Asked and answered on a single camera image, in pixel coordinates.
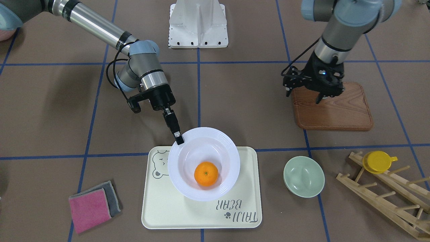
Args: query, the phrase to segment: pink object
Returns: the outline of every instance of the pink object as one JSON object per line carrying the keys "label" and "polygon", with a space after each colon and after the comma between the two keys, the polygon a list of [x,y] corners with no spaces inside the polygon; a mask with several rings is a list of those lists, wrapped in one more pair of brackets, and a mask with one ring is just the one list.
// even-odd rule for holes
{"label": "pink object", "polygon": [[13,36],[15,32],[16,30],[11,30],[11,31],[0,30],[0,41],[9,39],[10,37]]}
{"label": "pink object", "polygon": [[69,198],[75,231],[82,233],[111,219],[104,189]]}

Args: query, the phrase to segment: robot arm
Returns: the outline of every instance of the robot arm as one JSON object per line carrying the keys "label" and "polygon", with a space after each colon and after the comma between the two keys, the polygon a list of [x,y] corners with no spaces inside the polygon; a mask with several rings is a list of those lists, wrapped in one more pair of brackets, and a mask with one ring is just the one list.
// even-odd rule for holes
{"label": "robot arm", "polygon": [[115,86],[123,94],[138,88],[139,93],[130,98],[124,94],[132,111],[139,113],[138,102],[148,99],[153,110],[163,111],[177,144],[184,143],[178,119],[170,108],[176,100],[158,61],[159,48],[153,41],[138,40],[77,0],[0,0],[0,29],[21,27],[41,12],[62,16],[114,47],[118,54],[127,55],[127,63],[114,75]]}
{"label": "robot arm", "polygon": [[287,96],[293,88],[305,86],[325,97],[339,96],[344,87],[343,62],[362,34],[371,31],[400,8],[401,0],[303,0],[301,11],[307,20],[328,22],[303,70],[292,66],[283,73]]}

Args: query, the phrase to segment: black cable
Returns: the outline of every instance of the black cable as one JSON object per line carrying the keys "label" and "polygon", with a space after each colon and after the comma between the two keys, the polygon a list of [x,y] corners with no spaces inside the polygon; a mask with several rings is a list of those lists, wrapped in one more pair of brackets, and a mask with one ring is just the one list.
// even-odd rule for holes
{"label": "black cable", "polygon": [[119,81],[118,81],[118,78],[117,78],[117,75],[116,75],[116,72],[115,72],[115,64],[116,64],[116,62],[117,62],[118,56],[119,56],[119,55],[120,55],[120,53],[121,53],[121,50],[122,50],[124,47],[126,47],[127,45],[130,45],[130,44],[135,43],[135,42],[137,42],[137,41],[138,41],[138,40],[136,40],[136,41],[134,41],[134,42],[126,43],[125,45],[123,45],[123,46],[118,50],[118,52],[117,52],[117,54],[115,55],[115,58],[114,58],[114,60],[113,60],[113,62],[114,62],[113,71],[114,71],[114,80],[115,80],[115,83],[117,84],[118,89],[121,91],[121,93],[123,94],[124,98],[125,98],[127,101],[128,101],[129,99],[127,98],[126,94],[124,93],[123,89],[122,89],[122,88],[121,88],[121,86],[120,86],[120,83],[119,83]]}
{"label": "black cable", "polygon": [[288,77],[289,75],[284,74],[284,72],[292,65],[294,64],[294,62],[296,62],[300,57],[302,57],[302,55],[304,55],[308,50],[310,50],[314,45],[316,45],[319,41],[319,38],[313,43],[311,44],[307,49],[305,49],[299,56],[297,56],[297,58],[295,58],[285,69],[282,70],[281,72],[281,76],[283,77]]}
{"label": "black cable", "polygon": [[117,60],[113,60],[113,61],[111,61],[108,65],[107,65],[107,67],[106,67],[106,78],[107,78],[107,81],[113,86],[113,87],[115,87],[116,89],[118,89],[113,83],[112,83],[112,81],[111,81],[111,79],[109,78],[109,67],[114,63],[114,62],[117,62],[117,61],[128,61],[128,59],[117,59]]}

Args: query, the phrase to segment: brown wooden tray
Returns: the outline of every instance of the brown wooden tray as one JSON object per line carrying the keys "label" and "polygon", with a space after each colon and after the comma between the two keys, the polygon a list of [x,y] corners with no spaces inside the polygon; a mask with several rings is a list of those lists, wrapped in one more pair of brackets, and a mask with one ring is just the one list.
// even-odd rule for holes
{"label": "brown wooden tray", "polygon": [[340,96],[323,99],[319,104],[315,104],[317,92],[295,88],[292,98],[297,125],[309,130],[369,131],[373,120],[363,87],[353,82],[344,82],[344,87]]}

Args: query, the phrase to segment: gray cloth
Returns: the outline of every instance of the gray cloth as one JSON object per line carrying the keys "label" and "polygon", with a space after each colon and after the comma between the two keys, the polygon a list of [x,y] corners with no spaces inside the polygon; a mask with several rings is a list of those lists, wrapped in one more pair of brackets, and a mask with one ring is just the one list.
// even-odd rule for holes
{"label": "gray cloth", "polygon": [[104,189],[104,192],[106,193],[107,205],[109,206],[109,213],[111,214],[111,217],[120,213],[121,212],[120,204],[118,202],[118,198],[117,198],[117,195],[115,193],[114,187],[112,186],[111,181],[103,182],[103,183],[96,185],[95,187],[92,187],[88,190],[85,190],[83,192],[80,192],[78,194],[70,196],[70,198],[82,196],[84,194],[87,194],[89,192],[99,190],[99,189]]}

